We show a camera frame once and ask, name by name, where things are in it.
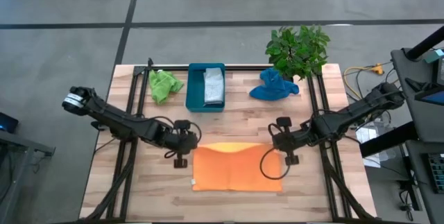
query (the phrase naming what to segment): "yellow cable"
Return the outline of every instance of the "yellow cable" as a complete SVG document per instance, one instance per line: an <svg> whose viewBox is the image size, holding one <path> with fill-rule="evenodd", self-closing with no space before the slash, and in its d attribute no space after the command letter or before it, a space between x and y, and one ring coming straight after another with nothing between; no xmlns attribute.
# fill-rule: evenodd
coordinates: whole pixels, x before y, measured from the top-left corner
<svg viewBox="0 0 444 224"><path fill-rule="evenodd" d="M359 99L362 99L361 96L348 84L347 81L347 71L351 70L351 69L360 69L360 70L367 70L367 68L365 67L348 67L347 69L345 69L344 71L344 81L345 81L345 85L347 86L348 89L350 89L350 91L352 91Z"/></svg>

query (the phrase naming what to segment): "white cloth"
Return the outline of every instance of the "white cloth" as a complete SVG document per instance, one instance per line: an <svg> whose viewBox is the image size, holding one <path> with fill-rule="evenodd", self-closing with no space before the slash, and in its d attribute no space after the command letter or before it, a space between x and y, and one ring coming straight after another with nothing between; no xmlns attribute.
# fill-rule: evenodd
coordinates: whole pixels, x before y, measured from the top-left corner
<svg viewBox="0 0 444 224"><path fill-rule="evenodd" d="M221 68L206 68L203 74L205 83L204 104L223 103L224 80Z"/></svg>

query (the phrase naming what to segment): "wooden table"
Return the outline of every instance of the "wooden table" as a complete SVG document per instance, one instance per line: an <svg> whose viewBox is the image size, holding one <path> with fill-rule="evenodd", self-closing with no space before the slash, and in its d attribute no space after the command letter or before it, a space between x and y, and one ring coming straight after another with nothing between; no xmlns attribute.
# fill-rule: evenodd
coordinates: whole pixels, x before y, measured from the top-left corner
<svg viewBox="0 0 444 224"><path fill-rule="evenodd" d="M116 67L111 83L108 103L125 110L133 65ZM202 144L215 142L271 143L266 130L277 117L289 116L293 129L307 120L312 113L307 82L298 81L300 93L276 102L260 101L249 97L249 91L261 85L258 71L227 71L225 74L225 110L221 113L191 113L185 107L187 72L175 71L185 86L172 94L168 103L157 106L147 90L144 115L162 115L173 119L189 119L203 131ZM341 72L337 64L327 64L323 77L331 110L348 105ZM138 95L135 97L136 111ZM97 146L111 139L110 133L101 133ZM117 158L118 142L101 149L92 162L80 217L90 214L100 203L112 181ZM359 145L348 139L338 142L345 181L356 199L367 212L376 215ZM167 150L139 141L135 170L130 193L127 221L330 221L324 174L319 148L299 148L300 164L292 166L282 181L282 193L247 193L235 191L191 190L192 154L187 156L187 169L174 169L173 160L163 158ZM339 190L335 190L341 207ZM121 195L116 206L120 205Z"/></svg>

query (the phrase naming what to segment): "blue cloth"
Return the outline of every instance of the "blue cloth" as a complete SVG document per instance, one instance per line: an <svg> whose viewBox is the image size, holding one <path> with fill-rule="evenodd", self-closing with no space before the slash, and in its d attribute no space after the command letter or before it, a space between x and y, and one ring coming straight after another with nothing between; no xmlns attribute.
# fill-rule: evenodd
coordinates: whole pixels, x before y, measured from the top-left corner
<svg viewBox="0 0 444 224"><path fill-rule="evenodd" d="M299 87L292 82L285 81L274 68L268 68L261 72L260 78L265 82L265 85L260 85L250 92L250 96L266 100L276 101L286 98L290 93L299 93Z"/></svg>

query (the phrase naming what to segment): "concrete floor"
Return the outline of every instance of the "concrete floor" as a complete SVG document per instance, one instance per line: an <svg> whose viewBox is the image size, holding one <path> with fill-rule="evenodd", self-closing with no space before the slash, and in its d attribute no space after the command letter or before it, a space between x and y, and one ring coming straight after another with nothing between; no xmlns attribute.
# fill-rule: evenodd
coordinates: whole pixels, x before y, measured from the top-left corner
<svg viewBox="0 0 444 224"><path fill-rule="evenodd" d="M137 21L254 21L313 19L439 19L443 0L137 0ZM0 0L0 24L124 22L130 0ZM439 26L325 26L330 62L342 70L390 60L390 51L413 46ZM270 27L132 29L124 64L190 62L265 63ZM57 147L22 192L15 223L77 219L97 132L91 119L66 113L61 102L72 85L108 91L122 30L0 30L0 112L21 121L18 135ZM362 73L365 92L384 77ZM393 126L410 121L403 107ZM379 169L368 177L379 217L407 221L398 191ZM428 223L424 212L415 222Z"/></svg>

